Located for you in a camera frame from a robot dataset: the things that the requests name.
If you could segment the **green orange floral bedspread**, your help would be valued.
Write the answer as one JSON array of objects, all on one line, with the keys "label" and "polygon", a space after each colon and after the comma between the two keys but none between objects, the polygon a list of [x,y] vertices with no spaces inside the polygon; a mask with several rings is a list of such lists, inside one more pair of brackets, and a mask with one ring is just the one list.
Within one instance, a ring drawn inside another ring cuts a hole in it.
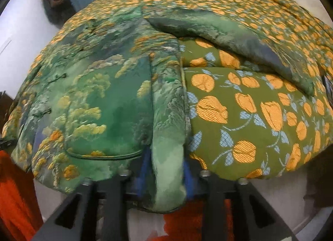
[{"label": "green orange floral bedspread", "polygon": [[269,46],[289,51],[314,84],[314,93],[305,94],[276,72],[206,39],[180,38],[194,138],[185,159],[227,180],[272,178],[332,144],[332,107],[321,79],[332,77],[332,29],[293,0],[95,0],[49,44],[87,20],[139,5],[203,9],[237,21]]}]

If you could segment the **green landscape print jacket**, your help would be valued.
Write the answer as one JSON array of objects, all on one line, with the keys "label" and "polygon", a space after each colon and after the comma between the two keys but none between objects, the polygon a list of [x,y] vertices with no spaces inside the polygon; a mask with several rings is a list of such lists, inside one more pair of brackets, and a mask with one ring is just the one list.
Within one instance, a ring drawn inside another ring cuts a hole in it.
[{"label": "green landscape print jacket", "polygon": [[289,51],[237,21],[203,9],[139,5],[91,19],[49,44],[24,80],[1,147],[44,185],[71,192],[82,179],[111,178],[150,149],[146,207],[179,207],[190,137],[179,39],[198,37],[314,93]]}]

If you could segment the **orange red cloth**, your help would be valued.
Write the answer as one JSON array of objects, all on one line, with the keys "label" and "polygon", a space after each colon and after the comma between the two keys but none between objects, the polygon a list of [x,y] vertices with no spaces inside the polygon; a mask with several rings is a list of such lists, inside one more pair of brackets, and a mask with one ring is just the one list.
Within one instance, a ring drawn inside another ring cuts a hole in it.
[{"label": "orange red cloth", "polygon": [[1,151],[1,231],[9,240],[31,240],[42,225],[33,174]]}]

